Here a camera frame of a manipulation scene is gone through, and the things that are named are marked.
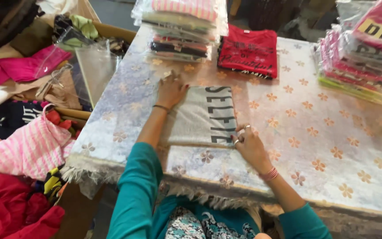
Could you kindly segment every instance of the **hand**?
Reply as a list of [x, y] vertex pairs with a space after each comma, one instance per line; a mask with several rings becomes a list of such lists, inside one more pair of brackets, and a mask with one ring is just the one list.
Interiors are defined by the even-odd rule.
[[235, 144], [238, 152], [259, 173], [266, 174], [272, 169], [272, 164], [266, 155], [262, 141], [257, 135], [253, 134], [251, 127], [246, 128], [247, 125], [249, 124], [242, 124], [236, 128], [236, 132], [244, 129], [244, 133], [238, 137], [232, 136], [232, 142], [239, 140]]
[[172, 70], [170, 76], [160, 79], [156, 105], [172, 109], [185, 96], [189, 85], [184, 85], [180, 74]]

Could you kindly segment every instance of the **pink striped garment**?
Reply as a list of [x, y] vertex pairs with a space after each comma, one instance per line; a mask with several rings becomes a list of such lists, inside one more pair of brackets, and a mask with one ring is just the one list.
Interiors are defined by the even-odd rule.
[[37, 117], [0, 141], [0, 173], [45, 180], [48, 171], [65, 163], [75, 140], [67, 129]]
[[212, 23], [217, 18], [212, 0], [152, 0], [151, 6], [155, 11], [189, 14]]

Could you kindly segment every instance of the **lace tablecloth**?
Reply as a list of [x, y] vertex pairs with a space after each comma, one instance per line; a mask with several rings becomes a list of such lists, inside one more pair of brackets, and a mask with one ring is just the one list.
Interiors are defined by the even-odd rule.
[[[382, 106], [321, 88], [308, 42], [279, 37], [279, 77], [264, 80], [215, 61], [147, 59], [150, 34], [141, 27], [74, 145], [65, 178], [117, 182], [151, 111], [153, 85], [174, 69], [191, 85], [231, 86], [238, 123], [252, 125], [279, 173], [314, 206], [382, 218]], [[218, 208], [275, 203], [236, 150], [160, 146], [158, 153], [165, 182], [181, 185], [182, 194], [201, 202], [214, 196]]]

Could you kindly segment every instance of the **teal top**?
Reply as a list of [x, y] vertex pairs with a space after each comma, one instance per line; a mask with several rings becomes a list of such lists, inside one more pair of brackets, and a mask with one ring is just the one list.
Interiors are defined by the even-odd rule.
[[[169, 216], [182, 206], [202, 220], [202, 213], [209, 212], [217, 222], [240, 231], [248, 223], [257, 234], [258, 226], [244, 209], [213, 210], [206, 205], [191, 202], [186, 197], [168, 196], [152, 213], [158, 187], [163, 177], [162, 167], [153, 147], [136, 143], [128, 157], [125, 171], [118, 182], [119, 195], [110, 222], [107, 239], [163, 239], [166, 235]], [[287, 239], [331, 239], [331, 235], [306, 204], [292, 212], [279, 215]]]

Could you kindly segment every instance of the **pink bangle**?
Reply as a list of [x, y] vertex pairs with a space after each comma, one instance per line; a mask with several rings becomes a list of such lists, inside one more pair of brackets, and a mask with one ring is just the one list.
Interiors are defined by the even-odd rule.
[[263, 179], [264, 181], [271, 181], [277, 176], [278, 176], [278, 171], [276, 170], [275, 167], [272, 167], [272, 169], [266, 174], [259, 174], [259, 178]]

